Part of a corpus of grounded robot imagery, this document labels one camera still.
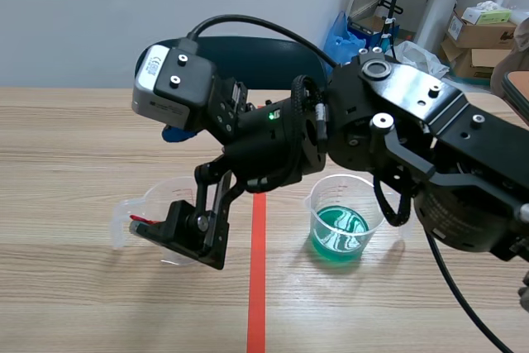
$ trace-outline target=blue plastic bag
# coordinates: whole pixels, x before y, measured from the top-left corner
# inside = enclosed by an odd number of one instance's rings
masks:
[[[347,31],[347,17],[344,12],[340,12],[332,24],[323,51],[325,51],[338,64],[350,62],[351,59],[358,55],[358,51],[365,47],[365,40],[357,38]],[[332,68],[326,66],[327,74]]]

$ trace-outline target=plastic bag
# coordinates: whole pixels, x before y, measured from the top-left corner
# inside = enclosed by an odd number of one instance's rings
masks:
[[[391,50],[386,51],[386,55],[392,56]],[[438,79],[442,78],[450,70],[430,51],[424,50],[421,46],[411,41],[403,41],[400,45],[397,45],[395,47],[395,56],[401,64],[411,65]]]
[[[365,41],[357,38],[347,31],[347,18],[344,12],[340,12],[332,24],[323,51],[325,51],[338,64],[345,64],[358,55],[358,51],[365,47]],[[331,67],[326,66],[327,73]]]

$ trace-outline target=robotic arm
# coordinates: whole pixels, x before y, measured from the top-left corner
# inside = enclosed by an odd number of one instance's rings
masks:
[[[196,56],[197,31],[174,48],[149,48],[132,108],[171,128],[208,130],[222,154],[195,169],[196,206],[173,202],[165,222],[134,221],[133,233],[220,270],[231,202],[244,191],[295,184],[321,171],[329,155],[374,176],[391,225],[407,222],[413,198],[421,224],[446,245],[529,260],[529,131],[469,104],[449,84],[389,62],[380,48],[333,63],[325,88],[300,76],[290,98],[256,109],[243,82],[220,79]],[[401,194],[396,212],[381,183]],[[217,191],[207,209],[209,185]]]

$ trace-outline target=cup handle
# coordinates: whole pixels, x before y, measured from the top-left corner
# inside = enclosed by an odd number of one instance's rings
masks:
[[[125,246],[126,234],[124,226],[131,221],[131,215],[143,217],[145,215],[145,199],[130,198],[119,202],[112,212],[110,221],[110,236],[112,238],[113,248],[122,248]]]

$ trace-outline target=empty plastic cup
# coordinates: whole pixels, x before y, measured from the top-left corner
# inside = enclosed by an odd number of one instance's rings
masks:
[[[161,181],[147,191],[140,198],[129,198],[119,202],[115,207],[110,222],[112,245],[114,248],[124,246],[152,246],[153,243],[129,232],[131,215],[142,217],[149,221],[165,221],[169,206],[176,200],[186,200],[195,205],[197,184],[192,177],[172,178]],[[212,206],[215,187],[208,187],[207,208]],[[195,260],[180,255],[174,251],[160,247],[162,261],[174,265],[187,265]]]
[[[373,184],[355,175],[321,179],[305,198],[305,206],[311,212],[314,248],[334,261],[360,258],[384,221]]]

